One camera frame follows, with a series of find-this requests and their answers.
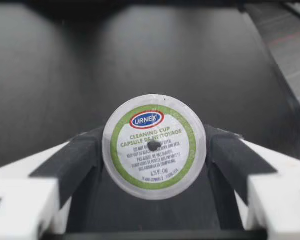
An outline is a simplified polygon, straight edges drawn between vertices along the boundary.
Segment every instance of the black hole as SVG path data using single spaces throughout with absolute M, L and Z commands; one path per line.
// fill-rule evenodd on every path
M 148 142 L 148 148 L 152 152 L 156 151 L 160 147 L 161 147 L 161 143 L 158 141 L 152 140 L 152 141 Z

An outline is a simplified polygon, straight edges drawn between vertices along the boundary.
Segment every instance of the pod lid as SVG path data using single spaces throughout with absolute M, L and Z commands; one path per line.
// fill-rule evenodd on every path
M 149 94 L 127 101 L 112 114 L 102 152 L 121 189 L 141 199 L 163 200 L 182 193 L 200 174 L 206 132 L 187 105 Z

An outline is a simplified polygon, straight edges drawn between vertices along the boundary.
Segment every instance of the green ring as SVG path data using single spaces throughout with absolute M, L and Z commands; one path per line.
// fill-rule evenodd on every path
M 124 125 L 129 124 L 130 119 L 136 115 L 137 113 L 143 112 L 143 111 L 149 111 L 149 110 L 156 110 L 164 113 L 165 115 L 170 115 L 177 119 L 181 125 L 184 127 L 188 139 L 189 139 L 189 155 L 186 160 L 186 163 L 183 167 L 183 169 L 173 178 L 161 182 L 161 183 L 148 183 L 148 182 L 142 182 L 133 176 L 131 176 L 122 166 L 119 157 L 118 157 L 118 150 L 117 150 L 117 144 L 118 144 L 118 138 L 119 134 L 121 132 L 121 129 L 124 127 Z M 144 105 L 137 107 L 130 112 L 128 112 L 126 115 L 124 115 L 121 120 L 117 123 L 113 130 L 113 134 L 111 137 L 111 143 L 110 143 L 110 152 L 113 164 L 116 168 L 116 170 L 120 173 L 120 175 L 130 184 L 135 185 L 139 188 L 146 189 L 146 190 L 159 190 L 159 189 L 165 189 L 168 188 L 176 183 L 178 183 L 181 179 L 184 178 L 184 176 L 189 172 L 196 155 L 196 137 L 194 134 L 193 129 L 191 128 L 188 121 L 177 111 L 166 107 L 162 105 Z

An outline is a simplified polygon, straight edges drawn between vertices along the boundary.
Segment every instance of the dark gray surface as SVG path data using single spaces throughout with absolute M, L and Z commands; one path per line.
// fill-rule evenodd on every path
M 274 3 L 247 5 L 247 9 L 300 101 L 300 17 Z
M 104 125 L 121 104 L 152 93 L 181 100 L 205 124 L 300 158 L 300 106 L 236 9 L 74 13 L 81 15 L 51 20 L 0 5 L 0 166 Z M 90 213 L 88 232 L 219 227 L 205 170 L 164 201 L 128 195 L 104 170 Z

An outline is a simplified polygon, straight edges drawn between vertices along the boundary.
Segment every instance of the white plastic part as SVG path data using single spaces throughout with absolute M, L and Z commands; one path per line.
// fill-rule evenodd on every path
M 248 195 L 248 230 L 265 228 L 268 240 L 300 240 L 300 178 L 251 176 Z
M 150 141 L 161 147 L 150 151 Z M 144 95 L 112 114 L 102 152 L 107 171 L 121 189 L 141 199 L 162 200 L 185 191 L 200 174 L 207 155 L 206 132 L 181 101 Z
M 34 229 L 34 226 L 35 224 L 41 224 L 42 222 L 44 223 L 43 228 L 41 229 L 43 232 L 45 230 L 54 234 L 64 234 L 66 232 L 72 198 L 70 198 L 62 209 L 59 210 L 59 190 L 57 190 L 57 193 L 54 192 L 54 187 L 58 185 L 58 180 L 28 177 L 35 169 L 64 148 L 68 143 L 69 142 L 65 142 L 0 167 L 0 188 L 2 191 L 2 194 L 0 194 L 0 199 L 2 198 L 2 201 L 0 201 L 0 209 L 2 207 L 16 209 L 10 212 L 0 210 L 0 229 L 6 229 L 6 231 L 9 232 L 9 234 L 4 234 L 2 232 L 3 230 L 0 231 L 0 240 L 37 240 L 38 236 L 37 234 L 34 234 L 34 232 L 38 229 Z M 52 195 L 49 194 L 48 185 L 53 185 L 54 190 L 51 193 Z M 43 215 L 38 213 L 38 211 L 42 210 L 45 212 Z M 24 229 L 23 232 L 22 228 L 11 228 L 11 221 L 15 221 L 16 218 L 18 221 L 16 226 L 19 226 L 21 223 L 28 224 L 28 222 L 31 222 L 34 225 L 29 224 L 28 230 Z
M 300 240 L 300 160 L 242 142 L 278 171 L 248 178 L 249 206 L 235 194 L 244 228 L 264 228 L 269 240 Z
M 56 179 L 0 179 L 0 240 L 37 240 L 58 211 Z

